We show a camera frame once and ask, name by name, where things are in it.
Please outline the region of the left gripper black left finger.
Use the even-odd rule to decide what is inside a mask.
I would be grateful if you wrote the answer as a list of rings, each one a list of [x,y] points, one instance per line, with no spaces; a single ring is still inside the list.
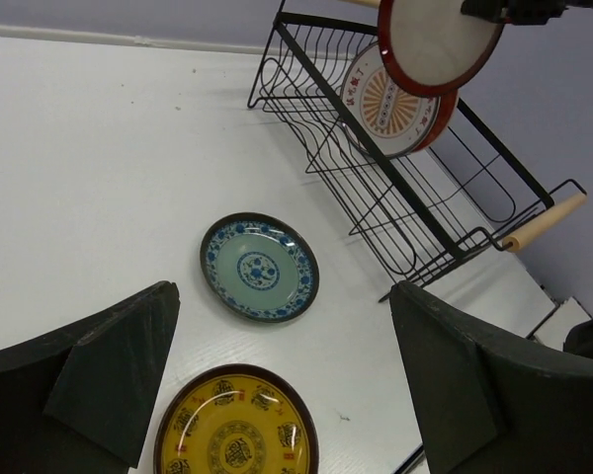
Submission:
[[[137,467],[173,342],[177,285],[160,281],[0,351],[0,473]]]

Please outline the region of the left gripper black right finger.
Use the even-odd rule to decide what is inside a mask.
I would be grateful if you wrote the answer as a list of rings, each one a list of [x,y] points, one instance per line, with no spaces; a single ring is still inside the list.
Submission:
[[[389,297],[433,473],[593,473],[593,359],[468,315],[410,282]]]

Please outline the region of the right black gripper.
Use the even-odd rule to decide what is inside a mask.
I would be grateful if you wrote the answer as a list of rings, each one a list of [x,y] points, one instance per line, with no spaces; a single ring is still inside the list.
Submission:
[[[465,0],[461,13],[493,24],[546,24],[566,8],[556,0]]]

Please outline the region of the dark red rimmed beige plate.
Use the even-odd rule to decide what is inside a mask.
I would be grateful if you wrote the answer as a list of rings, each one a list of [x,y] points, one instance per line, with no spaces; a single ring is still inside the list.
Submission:
[[[503,26],[465,15],[455,0],[382,1],[378,42],[384,68],[403,91],[440,97],[485,65]]]

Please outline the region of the red teal floral plate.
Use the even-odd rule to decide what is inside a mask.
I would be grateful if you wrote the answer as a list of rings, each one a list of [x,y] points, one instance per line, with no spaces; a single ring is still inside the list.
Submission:
[[[431,127],[423,140],[414,148],[414,152],[421,151],[433,144],[447,129],[454,115],[459,101],[459,91],[455,90],[434,100],[436,115]]]

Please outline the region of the white plate orange sunburst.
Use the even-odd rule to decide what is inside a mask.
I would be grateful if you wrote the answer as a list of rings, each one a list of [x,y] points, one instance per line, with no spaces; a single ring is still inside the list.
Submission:
[[[416,97],[400,89],[388,76],[375,43],[354,58],[340,95],[387,158],[418,148],[428,136],[440,106],[438,99]]]

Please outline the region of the blue white floral small plate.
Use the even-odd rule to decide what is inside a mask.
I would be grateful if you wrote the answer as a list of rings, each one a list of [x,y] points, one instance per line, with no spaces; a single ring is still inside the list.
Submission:
[[[258,212],[237,212],[205,233],[200,264],[210,290],[235,314],[284,323],[314,302],[319,267],[304,238],[287,223]]]

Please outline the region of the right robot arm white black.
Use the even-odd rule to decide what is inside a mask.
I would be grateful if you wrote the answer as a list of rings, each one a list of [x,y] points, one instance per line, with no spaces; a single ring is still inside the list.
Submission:
[[[540,26],[561,17],[568,7],[593,9],[593,1],[465,1],[461,11],[499,25]],[[593,319],[569,331],[563,351],[593,359]]]

